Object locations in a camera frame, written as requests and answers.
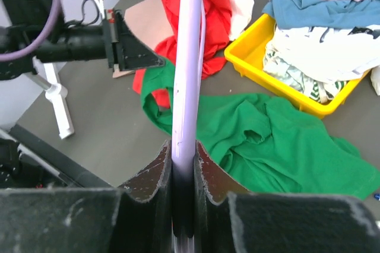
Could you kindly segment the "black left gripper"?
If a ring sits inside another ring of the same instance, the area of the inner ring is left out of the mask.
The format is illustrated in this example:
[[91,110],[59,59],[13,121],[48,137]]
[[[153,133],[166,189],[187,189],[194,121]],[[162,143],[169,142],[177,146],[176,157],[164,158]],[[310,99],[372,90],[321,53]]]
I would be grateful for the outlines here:
[[1,0],[11,25],[1,27],[1,80],[36,74],[42,63],[107,59],[120,71],[163,67],[165,60],[140,41],[114,10],[116,42],[109,22],[65,21],[61,0]]

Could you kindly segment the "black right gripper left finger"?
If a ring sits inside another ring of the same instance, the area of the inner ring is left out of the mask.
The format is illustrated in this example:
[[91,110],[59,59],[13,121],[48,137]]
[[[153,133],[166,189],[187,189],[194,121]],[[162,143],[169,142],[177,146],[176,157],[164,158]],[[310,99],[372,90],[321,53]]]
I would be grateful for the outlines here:
[[156,158],[119,186],[122,195],[112,234],[113,252],[172,251],[170,141]]

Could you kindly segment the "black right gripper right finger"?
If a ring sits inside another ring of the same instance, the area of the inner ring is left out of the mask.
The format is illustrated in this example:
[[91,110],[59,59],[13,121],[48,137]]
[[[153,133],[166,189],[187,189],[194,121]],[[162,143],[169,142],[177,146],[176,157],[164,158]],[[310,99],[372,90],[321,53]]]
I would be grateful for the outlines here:
[[235,252],[227,194],[247,194],[196,142],[194,232],[196,252]]

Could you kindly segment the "lavender plastic hanger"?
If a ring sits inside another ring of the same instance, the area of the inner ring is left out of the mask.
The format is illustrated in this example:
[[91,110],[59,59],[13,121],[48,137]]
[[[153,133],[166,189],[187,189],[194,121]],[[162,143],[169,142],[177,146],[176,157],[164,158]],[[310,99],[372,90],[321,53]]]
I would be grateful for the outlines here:
[[195,251],[194,157],[205,27],[203,0],[180,0],[171,154],[175,252]]

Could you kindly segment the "green tank top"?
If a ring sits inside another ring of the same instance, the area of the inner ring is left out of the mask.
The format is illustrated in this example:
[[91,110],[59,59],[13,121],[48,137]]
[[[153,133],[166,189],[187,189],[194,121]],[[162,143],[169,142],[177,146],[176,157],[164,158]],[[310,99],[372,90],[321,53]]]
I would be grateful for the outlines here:
[[361,200],[379,188],[379,170],[347,140],[331,136],[317,117],[288,100],[261,93],[191,94],[196,115],[185,117],[185,90],[175,66],[146,70],[141,107],[172,138],[173,160],[185,174],[200,142],[212,161],[259,193],[337,194]]

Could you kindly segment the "brown cardboard sheet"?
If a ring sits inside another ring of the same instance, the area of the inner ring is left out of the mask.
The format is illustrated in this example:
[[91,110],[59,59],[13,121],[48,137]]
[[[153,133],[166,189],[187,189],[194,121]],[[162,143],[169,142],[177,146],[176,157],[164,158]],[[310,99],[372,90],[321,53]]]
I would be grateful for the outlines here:
[[161,0],[143,0],[132,7],[120,10],[133,35],[151,50],[173,36],[172,27],[166,17]]

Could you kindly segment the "yellow plastic bin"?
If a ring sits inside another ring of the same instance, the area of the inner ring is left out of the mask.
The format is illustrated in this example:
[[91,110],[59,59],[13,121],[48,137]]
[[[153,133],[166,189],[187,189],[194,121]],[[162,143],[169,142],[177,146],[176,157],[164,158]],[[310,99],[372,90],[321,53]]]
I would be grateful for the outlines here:
[[269,0],[225,56],[241,75],[324,117],[366,74],[379,90],[379,0]]

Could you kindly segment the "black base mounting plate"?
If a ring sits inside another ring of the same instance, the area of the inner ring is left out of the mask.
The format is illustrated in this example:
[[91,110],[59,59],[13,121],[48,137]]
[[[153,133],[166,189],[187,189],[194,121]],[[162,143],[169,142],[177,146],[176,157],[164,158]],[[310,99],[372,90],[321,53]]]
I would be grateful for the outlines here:
[[44,166],[69,186],[110,188],[111,185],[19,125],[1,129],[1,138],[14,140],[18,149]]

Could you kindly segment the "blue garment in bin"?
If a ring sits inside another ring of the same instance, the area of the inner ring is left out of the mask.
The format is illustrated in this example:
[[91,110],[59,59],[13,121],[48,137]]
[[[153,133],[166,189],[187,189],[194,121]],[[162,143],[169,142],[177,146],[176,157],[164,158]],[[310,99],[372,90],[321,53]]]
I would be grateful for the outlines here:
[[262,12],[280,29],[349,29],[379,24],[379,0],[270,0]]

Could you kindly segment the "white patterned garment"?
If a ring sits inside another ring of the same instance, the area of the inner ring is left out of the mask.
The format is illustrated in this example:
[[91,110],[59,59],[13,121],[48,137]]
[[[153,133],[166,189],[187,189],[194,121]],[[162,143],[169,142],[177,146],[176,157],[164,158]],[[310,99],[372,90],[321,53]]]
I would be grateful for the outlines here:
[[379,26],[274,30],[263,70],[318,103],[328,103],[351,80],[379,66]]

